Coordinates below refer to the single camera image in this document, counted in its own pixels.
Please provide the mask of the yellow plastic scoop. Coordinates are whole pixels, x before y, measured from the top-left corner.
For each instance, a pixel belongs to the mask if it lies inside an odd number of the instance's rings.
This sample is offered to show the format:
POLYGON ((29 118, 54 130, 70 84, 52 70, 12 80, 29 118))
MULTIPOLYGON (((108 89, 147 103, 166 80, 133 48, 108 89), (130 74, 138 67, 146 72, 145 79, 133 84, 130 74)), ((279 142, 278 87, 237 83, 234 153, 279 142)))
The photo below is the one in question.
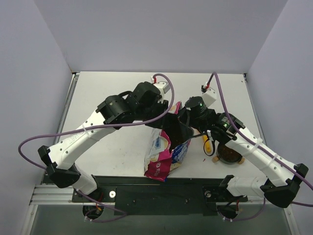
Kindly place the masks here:
POLYGON ((203 140, 204 153, 207 156, 212 156, 214 154, 214 151, 213 151, 213 146, 212 146, 210 139, 206 135, 203 135, 202 140, 203 140))

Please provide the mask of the pink pet food bag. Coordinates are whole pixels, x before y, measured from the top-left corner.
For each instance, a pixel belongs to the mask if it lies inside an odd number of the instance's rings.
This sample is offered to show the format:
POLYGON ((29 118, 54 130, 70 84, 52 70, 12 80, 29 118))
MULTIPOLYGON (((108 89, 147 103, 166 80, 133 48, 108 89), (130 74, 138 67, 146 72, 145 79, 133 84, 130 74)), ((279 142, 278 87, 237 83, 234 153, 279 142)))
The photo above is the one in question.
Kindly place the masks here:
MULTIPOLYGON (((169 113, 179 114, 182 103, 174 104, 169 113)), ((183 163, 173 163, 170 152, 171 141, 166 131, 154 128, 144 158, 144 176, 165 182, 168 176, 183 163)))

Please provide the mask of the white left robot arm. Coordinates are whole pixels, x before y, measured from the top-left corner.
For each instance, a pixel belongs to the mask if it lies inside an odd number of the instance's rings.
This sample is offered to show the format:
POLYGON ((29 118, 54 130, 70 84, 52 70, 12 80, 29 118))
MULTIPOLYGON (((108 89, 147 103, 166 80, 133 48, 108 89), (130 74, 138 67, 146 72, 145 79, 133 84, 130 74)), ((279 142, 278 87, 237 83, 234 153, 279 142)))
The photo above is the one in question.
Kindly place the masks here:
POLYGON ((169 90, 168 82, 141 82, 133 91, 108 96, 80 125, 82 132, 38 149, 49 179, 59 188, 74 187, 91 202, 98 200, 101 190, 96 179, 75 161, 102 138, 120 129, 115 124, 146 121, 161 115, 169 106, 164 99, 169 90))

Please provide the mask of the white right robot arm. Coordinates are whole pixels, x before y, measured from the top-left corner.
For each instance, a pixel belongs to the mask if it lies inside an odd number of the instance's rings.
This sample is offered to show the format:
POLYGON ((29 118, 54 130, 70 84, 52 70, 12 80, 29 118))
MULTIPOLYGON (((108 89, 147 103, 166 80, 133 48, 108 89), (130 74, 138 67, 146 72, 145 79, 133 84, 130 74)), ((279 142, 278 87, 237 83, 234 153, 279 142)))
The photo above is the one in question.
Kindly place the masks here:
POLYGON ((226 176, 218 189, 223 200, 259 196, 280 208, 287 208, 292 203, 308 173, 307 166, 280 157, 256 138, 239 119, 232 114, 216 113, 207 108, 200 96, 186 101, 180 112, 180 120, 239 153, 264 173, 264 177, 255 178, 226 176))

